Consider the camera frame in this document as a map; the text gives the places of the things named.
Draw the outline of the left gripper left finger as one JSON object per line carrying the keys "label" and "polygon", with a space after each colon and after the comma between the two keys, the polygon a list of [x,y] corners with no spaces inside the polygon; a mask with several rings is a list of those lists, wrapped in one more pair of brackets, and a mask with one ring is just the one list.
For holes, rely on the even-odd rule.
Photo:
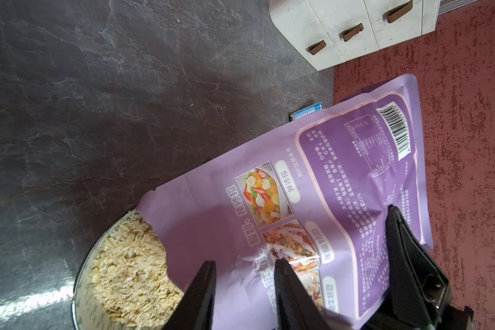
{"label": "left gripper left finger", "polygon": [[162,329],[212,329],[216,282],[216,262],[205,261]]}

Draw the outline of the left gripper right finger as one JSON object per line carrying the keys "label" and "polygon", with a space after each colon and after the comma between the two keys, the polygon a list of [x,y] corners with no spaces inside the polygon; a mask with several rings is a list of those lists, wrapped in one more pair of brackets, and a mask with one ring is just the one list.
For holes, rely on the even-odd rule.
{"label": "left gripper right finger", "polygon": [[279,329],[330,329],[284,259],[275,263],[274,284]]}

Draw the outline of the purple oats bag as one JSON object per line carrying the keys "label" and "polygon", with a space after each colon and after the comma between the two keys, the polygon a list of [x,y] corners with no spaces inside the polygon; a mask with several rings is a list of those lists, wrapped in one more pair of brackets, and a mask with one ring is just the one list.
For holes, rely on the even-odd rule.
{"label": "purple oats bag", "polygon": [[179,288],[216,263],[214,329],[277,328],[279,259],[327,322],[359,329],[389,287],[389,206],[433,246],[423,133],[417,79],[404,74],[157,187],[137,210]]}

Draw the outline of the white green patterned bowl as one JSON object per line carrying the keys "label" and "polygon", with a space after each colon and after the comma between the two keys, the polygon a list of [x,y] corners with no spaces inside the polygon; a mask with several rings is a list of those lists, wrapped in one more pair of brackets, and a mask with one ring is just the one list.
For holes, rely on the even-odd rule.
{"label": "white green patterned bowl", "polygon": [[93,295],[92,268],[94,257],[100,252],[101,244],[106,240],[108,234],[122,221],[118,220],[107,232],[101,236],[95,246],[88,254],[79,272],[72,301],[72,316],[76,329],[134,329],[124,326],[110,319],[101,303]]}

